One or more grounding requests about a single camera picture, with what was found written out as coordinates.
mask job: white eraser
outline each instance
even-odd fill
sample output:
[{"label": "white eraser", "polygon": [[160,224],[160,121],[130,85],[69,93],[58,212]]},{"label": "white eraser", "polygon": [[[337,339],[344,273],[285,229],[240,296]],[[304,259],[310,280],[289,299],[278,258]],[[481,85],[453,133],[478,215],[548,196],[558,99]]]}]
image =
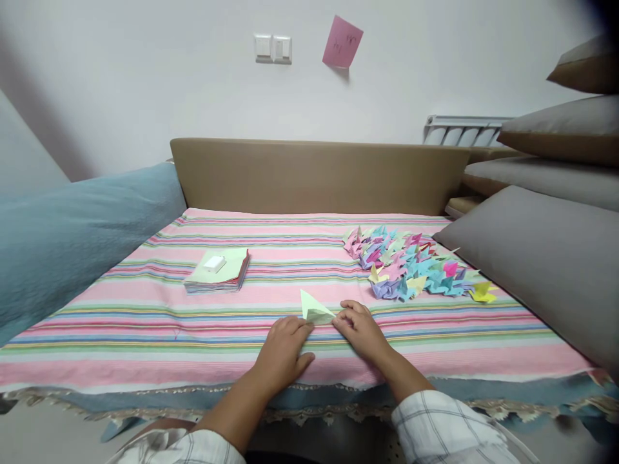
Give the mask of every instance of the white eraser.
[{"label": "white eraser", "polygon": [[204,263],[204,268],[208,272],[216,273],[223,267],[226,263],[226,259],[223,256],[213,256],[206,263]]}]

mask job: checkered sleeve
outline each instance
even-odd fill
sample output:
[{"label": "checkered sleeve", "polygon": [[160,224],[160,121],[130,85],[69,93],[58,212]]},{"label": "checkered sleeve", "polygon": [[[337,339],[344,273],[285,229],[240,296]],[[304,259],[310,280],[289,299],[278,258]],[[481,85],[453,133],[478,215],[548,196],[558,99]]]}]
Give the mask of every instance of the checkered sleeve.
[{"label": "checkered sleeve", "polygon": [[433,390],[406,398],[392,415],[407,462],[517,463],[489,419]]},{"label": "checkered sleeve", "polygon": [[151,430],[128,443],[108,464],[245,464],[245,459],[212,430]]}]

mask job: pink paper on wall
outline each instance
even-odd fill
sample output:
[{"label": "pink paper on wall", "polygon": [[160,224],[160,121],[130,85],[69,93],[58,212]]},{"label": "pink paper on wall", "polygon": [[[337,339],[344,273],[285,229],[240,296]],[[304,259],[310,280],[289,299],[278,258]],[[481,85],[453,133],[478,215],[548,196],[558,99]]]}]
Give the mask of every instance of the pink paper on wall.
[{"label": "pink paper on wall", "polygon": [[333,18],[327,46],[324,48],[322,62],[339,68],[350,67],[362,36],[361,29],[336,15]]}]

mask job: light switch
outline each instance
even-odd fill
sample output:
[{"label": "light switch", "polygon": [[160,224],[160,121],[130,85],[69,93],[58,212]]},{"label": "light switch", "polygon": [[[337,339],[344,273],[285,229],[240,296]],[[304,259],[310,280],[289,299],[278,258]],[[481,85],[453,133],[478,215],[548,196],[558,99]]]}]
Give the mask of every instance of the light switch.
[{"label": "light switch", "polygon": [[279,64],[292,64],[292,39],[290,37],[273,37],[274,61]]},{"label": "light switch", "polygon": [[253,42],[256,52],[256,63],[272,63],[271,58],[271,36],[264,34],[254,34]]}]

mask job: blue cushion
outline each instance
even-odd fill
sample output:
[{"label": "blue cushion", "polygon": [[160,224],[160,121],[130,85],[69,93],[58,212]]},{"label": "blue cushion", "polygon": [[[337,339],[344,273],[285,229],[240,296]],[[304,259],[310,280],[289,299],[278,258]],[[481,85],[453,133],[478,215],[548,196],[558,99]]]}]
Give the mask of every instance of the blue cushion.
[{"label": "blue cushion", "polygon": [[0,346],[62,308],[185,209],[170,163],[0,204]]}]

